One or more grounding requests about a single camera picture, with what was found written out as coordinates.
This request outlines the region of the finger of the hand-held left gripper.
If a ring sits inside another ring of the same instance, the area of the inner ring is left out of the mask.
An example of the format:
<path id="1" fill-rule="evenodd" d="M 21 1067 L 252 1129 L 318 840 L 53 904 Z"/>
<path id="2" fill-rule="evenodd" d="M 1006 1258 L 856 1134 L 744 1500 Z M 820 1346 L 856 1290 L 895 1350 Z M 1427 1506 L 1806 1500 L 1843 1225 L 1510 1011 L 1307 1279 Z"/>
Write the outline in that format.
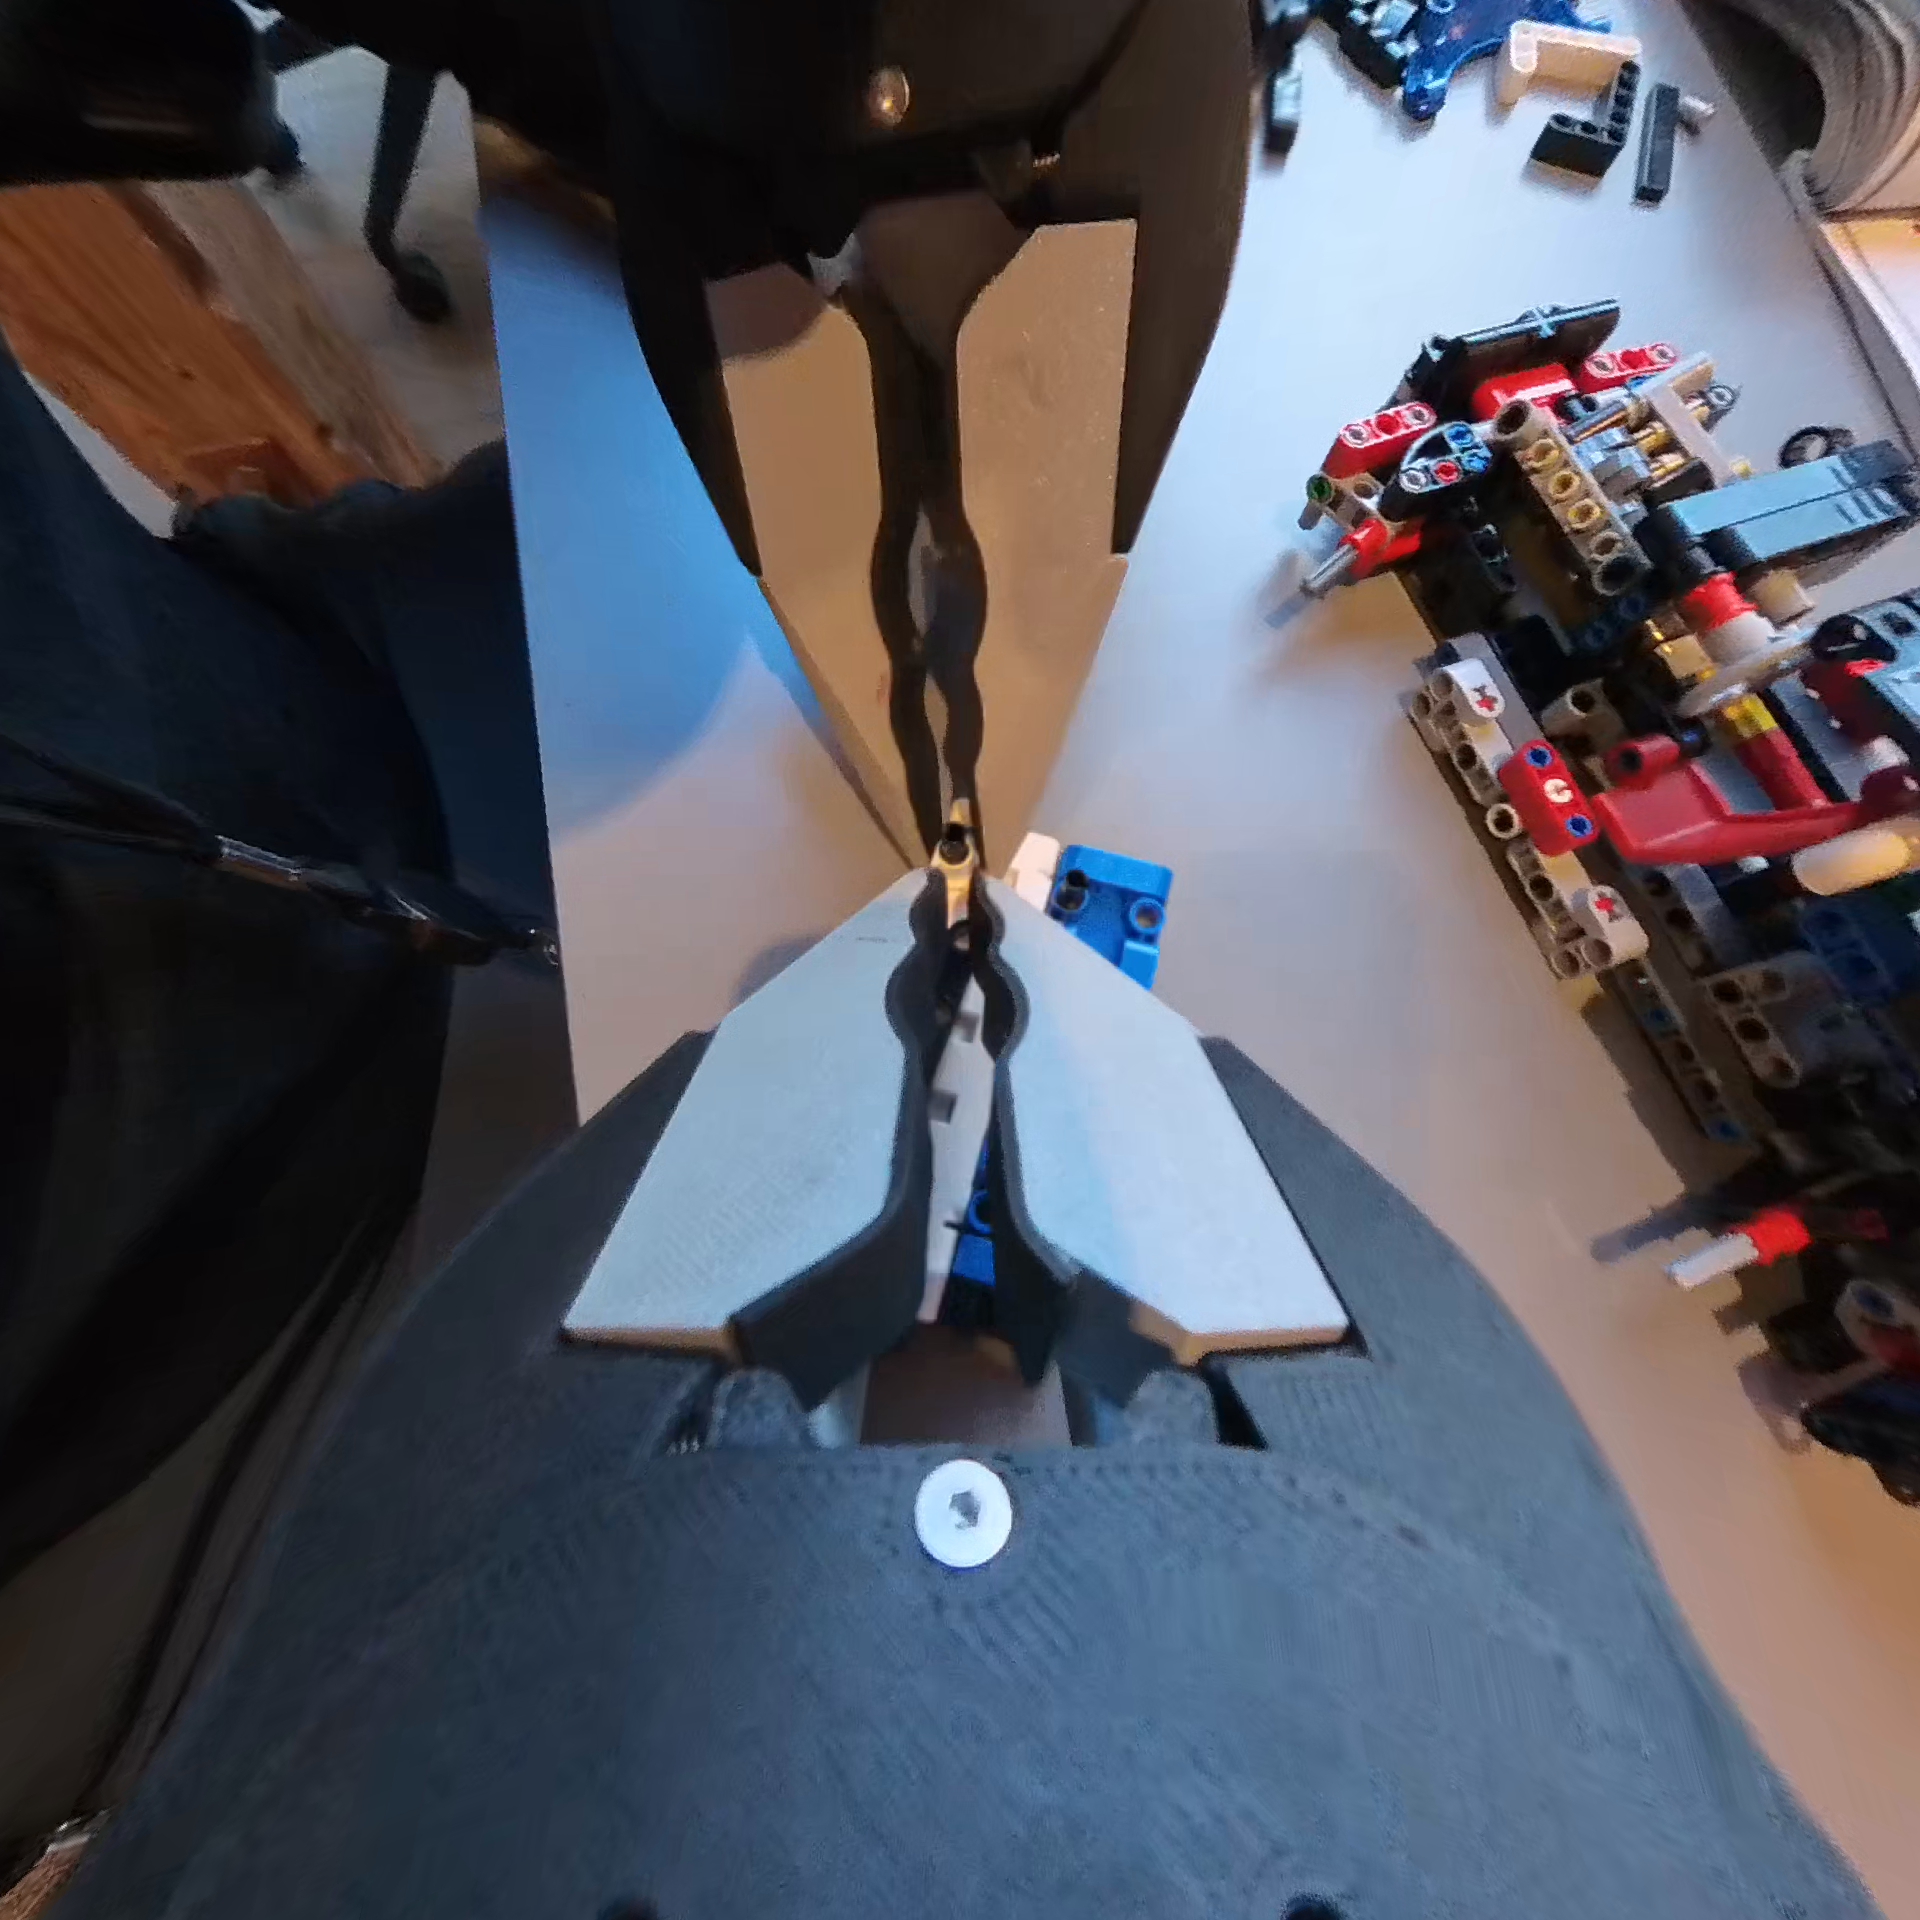
<path id="1" fill-rule="evenodd" d="M 756 580 L 910 864 L 950 820 L 956 321 L 880 240 L 709 288 Z"/>
<path id="2" fill-rule="evenodd" d="M 1137 224 L 928 220 L 950 497 L 928 560 L 943 812 L 966 807 L 985 868 L 1037 823 L 1101 647 L 1114 551 Z"/>

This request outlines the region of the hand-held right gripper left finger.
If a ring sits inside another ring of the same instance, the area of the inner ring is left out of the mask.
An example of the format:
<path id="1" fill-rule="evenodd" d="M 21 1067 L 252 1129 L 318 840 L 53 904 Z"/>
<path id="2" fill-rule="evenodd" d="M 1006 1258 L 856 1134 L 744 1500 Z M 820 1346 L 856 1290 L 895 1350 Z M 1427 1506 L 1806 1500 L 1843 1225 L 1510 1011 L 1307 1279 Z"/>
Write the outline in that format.
<path id="1" fill-rule="evenodd" d="M 943 1052 L 917 868 L 712 1031 L 569 1303 L 569 1341 L 716 1358 L 817 1409 L 917 1320 Z"/>

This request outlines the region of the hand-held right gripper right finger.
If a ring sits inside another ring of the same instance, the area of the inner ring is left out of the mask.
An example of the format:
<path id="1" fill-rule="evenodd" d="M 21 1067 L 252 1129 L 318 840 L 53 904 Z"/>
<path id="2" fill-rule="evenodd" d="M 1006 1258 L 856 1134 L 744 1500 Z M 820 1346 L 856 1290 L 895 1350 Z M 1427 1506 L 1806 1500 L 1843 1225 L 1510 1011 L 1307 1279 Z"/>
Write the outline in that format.
<path id="1" fill-rule="evenodd" d="M 1191 1022 L 1011 884 L 977 882 L 995 1334 L 1043 1437 L 1108 1440 L 1154 1378 L 1345 1341 L 1354 1319 Z"/>

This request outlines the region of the blue and white brick assembly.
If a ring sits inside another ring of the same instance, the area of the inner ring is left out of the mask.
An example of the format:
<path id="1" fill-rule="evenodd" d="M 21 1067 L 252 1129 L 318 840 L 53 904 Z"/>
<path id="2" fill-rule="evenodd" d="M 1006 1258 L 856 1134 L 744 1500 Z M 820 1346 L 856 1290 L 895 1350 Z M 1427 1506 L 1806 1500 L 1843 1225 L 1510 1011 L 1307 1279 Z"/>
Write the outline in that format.
<path id="1" fill-rule="evenodd" d="M 1005 879 L 1046 922 L 1138 989 L 1154 989 L 1171 868 L 1028 835 Z M 928 1090 L 935 1173 L 920 1308 L 925 1325 L 990 1328 L 996 1320 L 995 1058 L 981 1039 L 985 1002 L 977 984 L 958 991 Z"/>

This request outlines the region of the black holed brick beam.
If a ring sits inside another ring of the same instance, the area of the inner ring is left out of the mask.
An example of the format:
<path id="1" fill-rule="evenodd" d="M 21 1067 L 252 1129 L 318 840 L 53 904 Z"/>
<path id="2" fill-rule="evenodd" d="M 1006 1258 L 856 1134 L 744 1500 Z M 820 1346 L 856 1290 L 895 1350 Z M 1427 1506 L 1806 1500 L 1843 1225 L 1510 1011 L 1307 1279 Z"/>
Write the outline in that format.
<path id="1" fill-rule="evenodd" d="M 941 962 L 971 964 L 995 939 L 975 798 L 952 798 L 946 823 L 932 846 L 926 873 L 938 889 L 935 932 Z"/>

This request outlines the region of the grey desk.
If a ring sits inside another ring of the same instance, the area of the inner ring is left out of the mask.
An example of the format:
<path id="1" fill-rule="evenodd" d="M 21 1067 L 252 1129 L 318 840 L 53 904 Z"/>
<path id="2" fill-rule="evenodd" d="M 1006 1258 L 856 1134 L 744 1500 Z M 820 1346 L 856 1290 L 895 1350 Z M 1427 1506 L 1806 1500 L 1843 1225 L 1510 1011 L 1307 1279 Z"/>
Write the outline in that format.
<path id="1" fill-rule="evenodd" d="M 1681 6 L 1621 6 L 1719 99 L 1659 210 L 1528 167 L 1481 72 L 1428 130 L 1317 34 L 1038 828 L 1171 866 L 1162 997 L 1384 1170 L 1523 1319 L 1742 1715 L 1886 1916 L 1916 1916 L 1916 1514 L 1787 1446 L 1730 1290 L 1630 1235 L 1691 1142 L 1633 1033 L 1549 977 L 1400 700 L 1393 581 L 1308 607 L 1308 465 L 1420 338 L 1618 296 L 1714 353 L 1754 461 L 1888 429 L 1801 224 Z M 869 902 L 895 857 L 815 728 L 643 368 L 618 267 L 501 162 L 483 233 L 580 1113 Z"/>

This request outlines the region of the black office chair base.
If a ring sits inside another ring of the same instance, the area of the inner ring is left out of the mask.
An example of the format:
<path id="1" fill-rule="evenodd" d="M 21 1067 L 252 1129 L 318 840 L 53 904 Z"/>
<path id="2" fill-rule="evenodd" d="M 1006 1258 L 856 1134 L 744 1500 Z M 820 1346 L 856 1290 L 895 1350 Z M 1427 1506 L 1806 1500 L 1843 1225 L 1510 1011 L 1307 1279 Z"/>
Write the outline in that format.
<path id="1" fill-rule="evenodd" d="M 403 247 L 397 227 L 420 165 L 435 93 L 437 76 L 397 63 L 387 64 L 363 212 L 368 253 L 387 274 L 400 308 L 422 324 L 450 320 L 452 291 L 442 269 L 424 253 Z"/>

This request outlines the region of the pile of loose brick pieces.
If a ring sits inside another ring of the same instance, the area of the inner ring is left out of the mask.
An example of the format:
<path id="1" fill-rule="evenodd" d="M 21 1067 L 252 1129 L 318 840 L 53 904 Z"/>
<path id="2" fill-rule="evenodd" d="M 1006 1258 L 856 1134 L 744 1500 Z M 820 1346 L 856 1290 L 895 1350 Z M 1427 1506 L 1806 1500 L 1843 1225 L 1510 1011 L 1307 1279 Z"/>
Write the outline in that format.
<path id="1" fill-rule="evenodd" d="M 1339 53 L 1370 82 L 1405 90 L 1420 51 L 1417 2 L 1248 2 L 1253 68 L 1262 82 L 1262 148 L 1287 160 L 1300 133 L 1300 46 L 1317 23 L 1332 27 Z"/>

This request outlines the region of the brick toy car model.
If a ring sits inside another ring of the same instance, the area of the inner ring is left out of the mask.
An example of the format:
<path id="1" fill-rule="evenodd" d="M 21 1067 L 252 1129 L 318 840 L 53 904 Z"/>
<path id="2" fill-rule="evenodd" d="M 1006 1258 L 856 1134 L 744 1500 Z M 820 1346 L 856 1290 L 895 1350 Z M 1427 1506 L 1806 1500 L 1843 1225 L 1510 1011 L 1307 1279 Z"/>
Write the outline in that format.
<path id="1" fill-rule="evenodd" d="M 1667 1279 L 1784 1268 L 1794 1431 L 1916 1507 L 1916 590 L 1816 605 L 1916 529 L 1916 458 L 1814 425 L 1754 468 L 1716 359 L 1618 321 L 1428 338 L 1312 469 L 1300 590 L 1409 591 L 1409 720 L 1544 962 L 1741 1157 Z"/>

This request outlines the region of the black angled brick beam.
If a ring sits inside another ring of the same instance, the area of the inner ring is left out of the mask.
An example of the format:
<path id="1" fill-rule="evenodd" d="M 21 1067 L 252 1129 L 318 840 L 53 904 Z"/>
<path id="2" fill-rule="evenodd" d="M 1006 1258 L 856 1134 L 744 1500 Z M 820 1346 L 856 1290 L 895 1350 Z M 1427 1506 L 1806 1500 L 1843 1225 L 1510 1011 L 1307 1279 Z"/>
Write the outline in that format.
<path id="1" fill-rule="evenodd" d="M 1549 115 L 1528 162 L 1580 179 L 1603 179 L 1633 130 L 1640 90 L 1640 59 L 1623 59 L 1588 113 L 1555 110 Z"/>

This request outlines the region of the wooden cabinet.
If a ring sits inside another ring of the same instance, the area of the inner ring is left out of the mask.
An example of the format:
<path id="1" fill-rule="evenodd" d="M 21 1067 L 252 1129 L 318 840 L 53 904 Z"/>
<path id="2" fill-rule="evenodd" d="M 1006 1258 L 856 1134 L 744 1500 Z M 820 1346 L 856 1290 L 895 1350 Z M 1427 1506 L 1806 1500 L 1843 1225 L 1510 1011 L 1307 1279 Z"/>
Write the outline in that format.
<path id="1" fill-rule="evenodd" d="M 176 502 L 424 487 L 420 444 L 244 183 L 3 192 L 21 368 Z"/>

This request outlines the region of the white angled brick beam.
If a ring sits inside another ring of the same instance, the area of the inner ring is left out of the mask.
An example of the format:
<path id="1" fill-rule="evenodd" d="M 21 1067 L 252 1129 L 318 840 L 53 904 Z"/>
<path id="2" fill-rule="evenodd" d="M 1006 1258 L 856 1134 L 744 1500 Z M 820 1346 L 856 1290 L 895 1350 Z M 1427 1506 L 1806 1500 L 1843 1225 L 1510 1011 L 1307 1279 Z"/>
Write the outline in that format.
<path id="1" fill-rule="evenodd" d="M 1630 59 L 1640 59 L 1638 34 L 1570 27 L 1554 21 L 1514 21 L 1495 63 L 1495 102 L 1515 110 L 1536 88 L 1559 93 L 1603 93 Z"/>

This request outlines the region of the open instruction booklet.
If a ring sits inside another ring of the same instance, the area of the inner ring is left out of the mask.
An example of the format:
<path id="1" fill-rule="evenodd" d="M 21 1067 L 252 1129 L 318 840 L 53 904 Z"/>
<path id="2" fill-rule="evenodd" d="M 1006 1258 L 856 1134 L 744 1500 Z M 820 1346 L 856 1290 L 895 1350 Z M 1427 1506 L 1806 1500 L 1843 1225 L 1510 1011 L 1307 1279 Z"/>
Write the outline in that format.
<path id="1" fill-rule="evenodd" d="M 1888 408 L 1917 420 L 1917 6 L 1692 6 Z"/>

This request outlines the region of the blue curved frame piece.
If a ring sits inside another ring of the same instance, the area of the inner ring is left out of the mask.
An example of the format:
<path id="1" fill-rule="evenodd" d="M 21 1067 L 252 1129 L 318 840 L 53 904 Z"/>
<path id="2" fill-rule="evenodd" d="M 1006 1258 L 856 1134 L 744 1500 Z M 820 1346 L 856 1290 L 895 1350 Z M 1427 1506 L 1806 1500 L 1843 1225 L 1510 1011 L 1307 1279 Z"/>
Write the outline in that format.
<path id="1" fill-rule="evenodd" d="M 1410 56 L 1400 81 L 1400 108 L 1413 123 L 1434 120 L 1449 102 L 1454 77 L 1493 57 L 1520 21 L 1554 27 L 1611 31 L 1611 14 L 1578 2 L 1420 2 L 1410 23 Z"/>

